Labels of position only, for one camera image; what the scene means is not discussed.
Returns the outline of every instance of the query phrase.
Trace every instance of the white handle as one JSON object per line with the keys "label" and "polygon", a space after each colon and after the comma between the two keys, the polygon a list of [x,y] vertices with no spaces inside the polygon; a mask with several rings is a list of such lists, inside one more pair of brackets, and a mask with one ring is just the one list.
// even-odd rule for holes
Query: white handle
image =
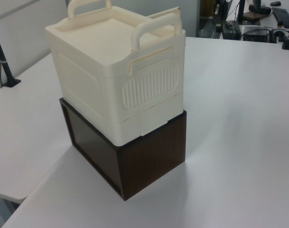
{"label": "white handle", "polygon": [[180,16],[175,13],[169,13],[167,15],[137,25],[131,35],[131,49],[140,49],[140,37],[143,34],[171,24],[174,24],[175,35],[181,35],[182,21]]}
{"label": "white handle", "polygon": [[[99,1],[99,0],[71,0],[71,2],[68,4],[68,7],[67,7],[68,17],[70,19],[75,18],[75,9],[78,6],[86,5],[95,1]],[[107,9],[112,8],[112,0],[105,0],[105,3],[106,3]]]}

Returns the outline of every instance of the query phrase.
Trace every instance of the ribbed panel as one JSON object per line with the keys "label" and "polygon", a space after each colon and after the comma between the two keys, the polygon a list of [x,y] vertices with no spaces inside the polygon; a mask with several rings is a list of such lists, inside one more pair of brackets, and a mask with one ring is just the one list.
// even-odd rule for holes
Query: ribbed panel
{"label": "ribbed panel", "polygon": [[166,92],[178,83],[178,68],[174,62],[163,64],[127,81],[122,90],[122,102],[132,109]]}

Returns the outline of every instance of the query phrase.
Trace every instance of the table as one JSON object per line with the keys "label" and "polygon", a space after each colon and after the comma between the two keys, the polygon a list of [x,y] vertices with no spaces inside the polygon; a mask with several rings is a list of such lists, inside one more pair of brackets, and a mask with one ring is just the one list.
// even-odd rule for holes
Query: table
{"label": "table", "polygon": [[71,145],[51,55],[0,89],[0,197],[21,203]]}
{"label": "table", "polygon": [[[270,6],[271,2],[274,2],[274,0],[261,0],[262,3],[265,4],[265,6],[272,8],[272,6]],[[230,8],[230,12],[232,12],[232,10],[234,9],[234,7],[239,3],[239,0],[233,0],[231,8]],[[250,4],[250,0],[246,0],[245,1],[245,5],[244,5],[244,12],[248,12],[249,11],[249,4]],[[281,6],[278,6],[278,8],[283,8],[286,9],[289,13],[289,0],[282,0],[281,1]],[[273,29],[277,28],[277,21],[275,19],[275,16],[272,14],[273,12],[271,12],[271,14],[269,14],[267,17],[260,19],[260,23],[261,25],[259,25],[260,27],[271,27]],[[227,21],[229,20],[234,20],[235,19],[235,11],[228,16]]]}
{"label": "table", "polygon": [[71,147],[4,228],[289,228],[289,51],[187,38],[184,109],[186,162],[143,191]]}

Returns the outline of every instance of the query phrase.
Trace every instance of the computer keyboard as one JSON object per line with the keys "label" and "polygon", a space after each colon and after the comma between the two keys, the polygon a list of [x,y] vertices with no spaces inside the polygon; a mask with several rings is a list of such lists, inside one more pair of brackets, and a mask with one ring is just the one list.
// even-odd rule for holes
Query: computer keyboard
{"label": "computer keyboard", "polygon": [[273,7],[272,10],[277,22],[282,21],[283,26],[286,29],[289,29],[289,13],[287,12],[287,10],[276,7]]}

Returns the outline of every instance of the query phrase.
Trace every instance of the brown wooden box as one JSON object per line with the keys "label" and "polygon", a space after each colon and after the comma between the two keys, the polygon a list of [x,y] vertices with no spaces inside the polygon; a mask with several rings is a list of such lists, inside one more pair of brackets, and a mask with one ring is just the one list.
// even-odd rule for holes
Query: brown wooden box
{"label": "brown wooden box", "polygon": [[63,98],[60,103],[73,145],[124,200],[185,161],[186,111],[118,147]]}

